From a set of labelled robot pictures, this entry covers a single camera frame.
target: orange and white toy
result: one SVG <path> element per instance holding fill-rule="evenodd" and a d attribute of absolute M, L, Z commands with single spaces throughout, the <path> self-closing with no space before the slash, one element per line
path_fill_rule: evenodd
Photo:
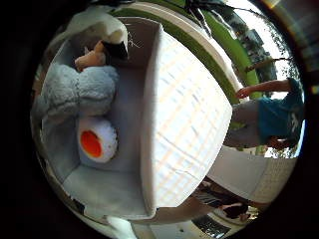
<path fill-rule="evenodd" d="M 78 121 L 78 144 L 89 159 L 107 162 L 118 149 L 117 133 L 103 117 L 84 117 Z"/>

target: plush toy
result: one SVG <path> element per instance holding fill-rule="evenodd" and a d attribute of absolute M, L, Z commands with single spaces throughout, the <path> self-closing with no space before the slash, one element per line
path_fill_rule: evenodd
<path fill-rule="evenodd" d="M 75 65 L 79 72 L 89 67 L 103 66 L 107 63 L 107 54 L 102 41 L 99 41 L 92 51 L 86 48 L 85 55 L 77 58 Z M 95 162 L 107 162 L 117 151 L 117 133 L 111 123 L 102 117 L 81 116 L 77 136 L 79 149 Z"/>
<path fill-rule="evenodd" d="M 61 51 L 70 55 L 70 49 L 66 41 Z M 75 119 L 80 157 L 95 162 L 107 162 L 118 148 L 116 131 L 105 119 L 119 80 L 117 70 L 106 65 L 107 54 L 98 41 L 92 51 L 74 61 L 78 71 L 59 59 L 52 63 L 33 105 L 33 117 L 39 120 L 60 124 Z"/>
<path fill-rule="evenodd" d="M 94 49 L 89 52 L 88 48 L 85 48 L 85 55 L 77 58 L 75 60 L 75 65 L 79 72 L 83 69 L 93 66 L 103 66 L 109 63 L 109 53 L 107 52 L 105 46 L 100 40 Z"/>

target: person's arm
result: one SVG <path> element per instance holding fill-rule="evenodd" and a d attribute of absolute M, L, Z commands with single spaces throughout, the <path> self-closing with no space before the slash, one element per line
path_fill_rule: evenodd
<path fill-rule="evenodd" d="M 281 150 L 281 149 L 284 149 L 286 147 L 289 147 L 290 142 L 287 139 L 280 139 L 277 136 L 272 136 L 269 139 L 267 146 L 273 147 L 277 150 Z"/>
<path fill-rule="evenodd" d="M 240 89 L 236 96 L 240 99 L 248 97 L 254 92 L 290 92 L 291 87 L 288 80 L 269 81 Z"/>
<path fill-rule="evenodd" d="M 298 143 L 298 139 L 292 139 L 292 138 L 278 138 L 277 136 L 272 136 L 267 146 L 273 147 L 277 150 L 284 149 L 286 147 L 292 148 Z"/>
<path fill-rule="evenodd" d="M 242 205 L 241 202 L 235 202 L 235 203 L 232 203 L 232 204 L 229 204 L 229 205 L 221 205 L 221 206 L 219 206 L 219 208 L 221 210 L 224 210 L 224 209 L 226 209 L 228 207 L 241 206 L 241 205 Z"/>

